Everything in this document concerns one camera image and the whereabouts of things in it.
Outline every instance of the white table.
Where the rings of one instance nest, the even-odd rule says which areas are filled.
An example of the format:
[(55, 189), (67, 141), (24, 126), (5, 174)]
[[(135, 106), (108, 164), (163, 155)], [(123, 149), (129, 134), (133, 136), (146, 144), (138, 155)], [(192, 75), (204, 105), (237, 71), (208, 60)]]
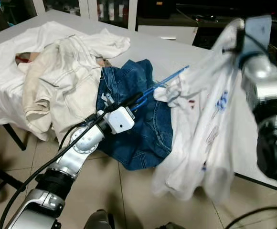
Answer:
[[(195, 64), (210, 52), (55, 10), (1, 31), (0, 43), (28, 28), (41, 26), (48, 21), (56, 21), (87, 34), (98, 33), (106, 27), (112, 33), (129, 37), (131, 39), (130, 49), (119, 57), (111, 59), (110, 62), (113, 66), (121, 67), (128, 59), (133, 61), (149, 59), (153, 65), (155, 80), (163, 79), (183, 66)], [(257, 168), (256, 124), (246, 106), (245, 94), (239, 90), (235, 95), (238, 103), (235, 115), (239, 121), (234, 128), (234, 170), (254, 182), (277, 187), (276, 181), (268, 179)]]

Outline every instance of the denim jeans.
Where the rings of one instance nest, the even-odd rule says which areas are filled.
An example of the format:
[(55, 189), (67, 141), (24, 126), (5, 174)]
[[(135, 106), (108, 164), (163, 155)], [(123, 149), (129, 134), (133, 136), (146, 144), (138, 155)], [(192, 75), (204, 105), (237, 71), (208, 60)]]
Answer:
[[(152, 87), (150, 61), (127, 61), (122, 68), (102, 69), (96, 109), (105, 108), (102, 94), (110, 93), (117, 104), (138, 92)], [(100, 142), (98, 149), (121, 162), (128, 170), (155, 167), (171, 151), (172, 127), (167, 103), (156, 101), (153, 95), (135, 113), (135, 125), (129, 131), (110, 135)]]

